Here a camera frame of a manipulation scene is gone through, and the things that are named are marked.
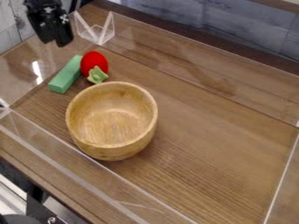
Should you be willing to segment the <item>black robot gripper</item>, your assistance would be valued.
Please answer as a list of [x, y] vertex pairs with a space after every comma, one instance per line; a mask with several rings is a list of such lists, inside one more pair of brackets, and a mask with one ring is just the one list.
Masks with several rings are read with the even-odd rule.
[[39, 41], [46, 44], [53, 41], [51, 26], [42, 22], [45, 18], [57, 17], [54, 40], [58, 47], [63, 47], [73, 40], [70, 21], [65, 10], [61, 8], [61, 0], [23, 0], [26, 17], [33, 23], [33, 29]]

